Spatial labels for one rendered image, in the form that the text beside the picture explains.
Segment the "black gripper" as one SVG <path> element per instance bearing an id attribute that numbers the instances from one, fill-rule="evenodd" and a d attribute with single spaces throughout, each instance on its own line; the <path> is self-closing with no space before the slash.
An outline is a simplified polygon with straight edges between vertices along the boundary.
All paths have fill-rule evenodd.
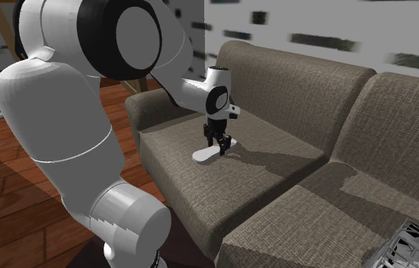
<path id="1" fill-rule="evenodd" d="M 207 145 L 213 146 L 213 139 L 218 141 L 219 154 L 224 155 L 225 151 L 231 148 L 232 137 L 225 134 L 227 120 L 207 119 L 207 123 L 203 125 L 203 134 L 206 137 Z"/>

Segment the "brown fabric sofa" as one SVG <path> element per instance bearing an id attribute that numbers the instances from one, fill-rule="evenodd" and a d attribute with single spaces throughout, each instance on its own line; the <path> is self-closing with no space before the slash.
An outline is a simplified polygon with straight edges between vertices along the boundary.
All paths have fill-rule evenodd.
<path id="1" fill-rule="evenodd" d="M 216 268 L 363 268 L 419 224 L 419 78 L 225 43 L 241 115 L 208 165 L 205 117 L 165 90 L 126 99 L 142 166 Z"/>

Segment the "white flat remote control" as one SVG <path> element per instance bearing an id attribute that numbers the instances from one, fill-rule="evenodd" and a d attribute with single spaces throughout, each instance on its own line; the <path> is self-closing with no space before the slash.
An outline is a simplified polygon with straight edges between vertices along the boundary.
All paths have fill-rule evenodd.
<path id="1" fill-rule="evenodd" d="M 195 151 L 192 154 L 192 159 L 196 164 L 208 165 L 216 159 L 220 158 L 221 156 L 222 155 L 220 154 L 220 146 L 219 144 L 215 144 L 211 147 Z"/>

